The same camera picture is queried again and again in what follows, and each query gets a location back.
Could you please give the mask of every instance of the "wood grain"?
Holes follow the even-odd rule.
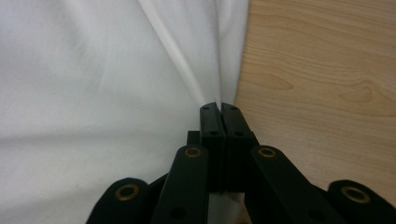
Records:
[[[396,1],[252,0],[235,104],[313,184],[396,205]]]

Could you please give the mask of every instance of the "screw hole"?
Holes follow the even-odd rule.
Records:
[[[176,207],[171,211],[171,217],[173,219],[181,220],[187,215],[186,209],[182,207]]]
[[[276,155],[276,152],[274,152],[271,148],[268,147],[263,147],[259,149],[259,154],[264,156],[264,157],[274,157]]]
[[[308,215],[315,221],[324,221],[326,219],[323,213],[317,209],[309,210]]]
[[[139,187],[136,184],[126,184],[119,187],[115,196],[119,201],[129,201],[139,193]]]
[[[368,203],[370,202],[370,196],[362,191],[352,186],[345,186],[341,188],[341,192],[351,201],[355,203]]]
[[[188,157],[199,157],[201,156],[202,151],[197,147],[189,147],[184,151],[184,154]]]

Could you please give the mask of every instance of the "wrinkled white sheet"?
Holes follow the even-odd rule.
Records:
[[[233,103],[248,1],[0,1],[0,223],[84,223]],[[238,203],[210,200],[209,223]]]

